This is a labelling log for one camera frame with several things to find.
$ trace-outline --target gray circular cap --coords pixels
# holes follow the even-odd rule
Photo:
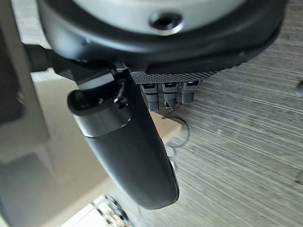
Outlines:
[[[73,1],[99,20],[120,29],[141,34],[173,35],[214,22],[234,11],[247,0]],[[181,21],[161,18],[164,15],[176,15]],[[153,26],[153,21],[157,19],[163,27],[167,23],[167,29]]]

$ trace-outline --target screw hole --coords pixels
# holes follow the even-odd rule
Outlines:
[[[182,22],[182,16],[175,13],[156,14],[151,17],[150,25],[160,31],[169,31]]]

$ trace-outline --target black cable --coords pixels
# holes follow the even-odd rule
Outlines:
[[[171,113],[169,113],[169,114],[163,116],[162,119],[168,118],[168,119],[171,119],[171,120],[173,120],[173,119],[179,120],[179,121],[183,122],[184,125],[185,125],[186,128],[187,128],[187,136],[186,136],[184,142],[182,142],[181,144],[176,145],[176,146],[169,145],[169,146],[172,147],[172,148],[181,148],[181,147],[185,146],[185,145],[188,143],[189,139],[190,139],[190,128],[189,128],[188,123],[187,123],[185,120],[183,120],[182,118],[177,117],[177,116],[170,116],[170,114],[171,114]]]

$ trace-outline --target black plastic housing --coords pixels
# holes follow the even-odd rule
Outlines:
[[[70,0],[37,1],[46,38],[61,56],[119,60],[132,71],[148,74],[218,71],[248,61],[274,41],[287,3],[248,0],[207,26],[156,36],[110,26]]]
[[[71,92],[68,97],[69,109],[75,115],[82,133],[90,132],[89,137],[84,136],[86,142],[108,175],[122,190],[146,209],[154,210],[169,206],[179,197],[174,170],[139,88],[127,70],[116,76],[116,79],[120,78],[126,80],[123,94],[133,113],[125,126],[103,133],[103,127],[105,130],[109,128],[107,121],[113,121],[113,116],[119,111],[111,108],[109,110],[111,114],[102,114],[104,108],[109,106],[106,101],[82,111],[75,103],[73,96],[76,93]],[[99,129],[85,127],[90,121],[87,119],[89,116],[92,116],[92,122]]]

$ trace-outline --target beige floor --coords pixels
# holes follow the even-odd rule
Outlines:
[[[47,45],[34,0],[13,2],[23,41]],[[303,185],[294,183],[303,169],[303,100],[294,94],[302,79],[303,1],[290,0],[268,50],[204,81],[195,103],[176,111],[192,132],[175,158],[179,201],[140,215],[118,189],[113,196],[138,227],[303,226]]]

